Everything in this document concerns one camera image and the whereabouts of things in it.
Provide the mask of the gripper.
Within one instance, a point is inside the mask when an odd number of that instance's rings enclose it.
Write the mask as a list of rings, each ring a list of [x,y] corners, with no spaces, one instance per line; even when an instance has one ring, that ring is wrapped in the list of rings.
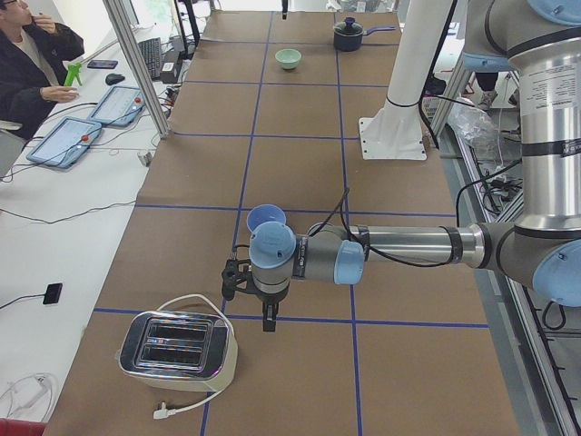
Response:
[[[256,273],[252,275],[253,284],[256,287],[256,295],[262,304],[262,330],[264,332],[276,331],[277,303],[286,298],[289,292],[290,279],[272,279],[260,277]]]

